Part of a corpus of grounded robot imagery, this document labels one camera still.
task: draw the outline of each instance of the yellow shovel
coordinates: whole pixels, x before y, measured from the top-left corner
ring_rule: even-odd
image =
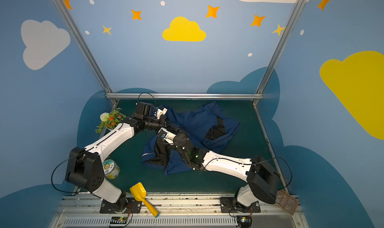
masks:
[[[159,216],[159,212],[156,210],[156,208],[153,207],[148,201],[146,201],[145,197],[147,196],[147,192],[141,182],[132,186],[131,188],[129,188],[129,190],[138,202],[142,201],[146,205],[146,207],[149,209],[149,211],[155,218]]]

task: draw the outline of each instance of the star decoration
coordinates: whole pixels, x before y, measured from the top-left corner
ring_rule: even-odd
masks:
[[[330,0],[322,0],[321,3],[320,3],[317,7],[318,7],[318,8],[321,8],[321,10],[323,11],[325,5],[327,5],[327,3],[328,3],[329,1],[330,1]]]
[[[112,35],[109,31],[111,30],[111,28],[106,28],[106,27],[104,27],[104,25],[103,25],[103,28],[104,28],[104,31],[103,31],[103,33],[109,33],[109,35]]]
[[[265,16],[264,17],[259,17],[259,16],[257,16],[257,15],[255,15],[255,20],[253,21],[253,23],[251,24],[251,27],[252,26],[255,26],[255,25],[257,25],[257,26],[261,26],[262,25],[262,20],[265,18]]]
[[[70,0],[64,0],[64,3],[65,3],[65,6],[67,6],[67,8],[72,9],[72,7],[70,6]]]
[[[283,29],[285,29],[285,27],[280,27],[280,24],[278,24],[277,29],[276,29],[275,31],[273,31],[272,33],[278,33],[279,36],[280,36],[281,31],[282,31]]]
[[[208,5],[208,14],[207,14],[206,18],[208,18],[208,17],[216,18],[216,13],[217,13],[219,8],[220,7],[213,8],[213,7]]]
[[[141,11],[133,11],[133,9],[131,9],[131,11],[132,11],[132,14],[133,14],[133,18],[132,18],[132,20],[134,20],[134,19],[138,19],[138,20],[141,20],[141,18],[140,18],[140,13],[141,13]]]

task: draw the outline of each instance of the shovel handle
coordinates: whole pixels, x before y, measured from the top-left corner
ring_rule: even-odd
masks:
[[[152,215],[157,218],[159,216],[159,212],[156,210],[155,207],[153,207],[150,202],[148,202],[147,200],[144,200],[143,203],[145,204],[145,206],[149,209],[149,211],[152,213]]]

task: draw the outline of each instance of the green mat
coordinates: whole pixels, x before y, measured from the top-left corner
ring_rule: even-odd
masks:
[[[209,100],[157,100],[156,104],[169,105],[177,112],[193,111]],[[238,158],[253,158],[261,155],[265,159],[271,159],[271,153],[264,139],[262,128],[251,101],[220,100],[217,104],[223,108],[223,112],[231,118],[236,118],[241,127],[229,141],[222,154]],[[136,109],[136,100],[120,100],[118,107],[121,112],[130,116]],[[111,155],[121,168],[120,175],[110,180],[116,187],[129,192],[134,184],[143,183],[147,192],[194,192],[194,193],[234,193],[239,187],[247,183],[239,178],[220,172],[196,172],[188,171],[164,176],[160,169],[152,169],[142,166],[142,148],[147,141],[155,135],[148,130],[142,131],[124,142]]]

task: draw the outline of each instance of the yellow cloud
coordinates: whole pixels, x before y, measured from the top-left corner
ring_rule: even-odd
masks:
[[[328,60],[320,76],[357,122],[373,137],[384,139],[384,55],[352,54]]]
[[[168,41],[198,42],[203,41],[206,36],[198,23],[189,21],[185,17],[173,19],[169,28],[163,31],[163,38]]]

